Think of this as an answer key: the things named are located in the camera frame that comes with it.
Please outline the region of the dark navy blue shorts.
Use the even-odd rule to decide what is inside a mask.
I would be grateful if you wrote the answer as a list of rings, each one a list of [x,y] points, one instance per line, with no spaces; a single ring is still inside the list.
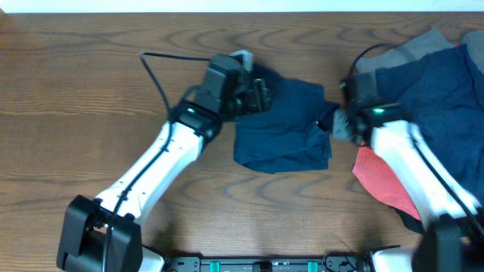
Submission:
[[[237,119],[234,161],[269,174],[327,169],[334,113],[340,105],[326,100],[322,85],[288,79],[259,64],[253,75],[265,81],[272,105]]]

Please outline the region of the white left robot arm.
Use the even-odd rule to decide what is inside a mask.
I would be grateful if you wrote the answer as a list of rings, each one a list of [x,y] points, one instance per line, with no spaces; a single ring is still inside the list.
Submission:
[[[56,265],[63,271],[161,271],[164,257],[144,246],[141,231],[159,199],[195,162],[225,121],[269,108],[263,79],[223,80],[189,88],[154,142],[94,199],[67,206]]]

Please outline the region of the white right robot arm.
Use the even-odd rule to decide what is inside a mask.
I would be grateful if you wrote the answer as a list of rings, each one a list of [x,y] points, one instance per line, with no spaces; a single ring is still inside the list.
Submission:
[[[370,147],[410,196],[424,235],[416,249],[373,250],[360,271],[481,271],[483,206],[446,170],[399,104],[337,110],[333,135]]]

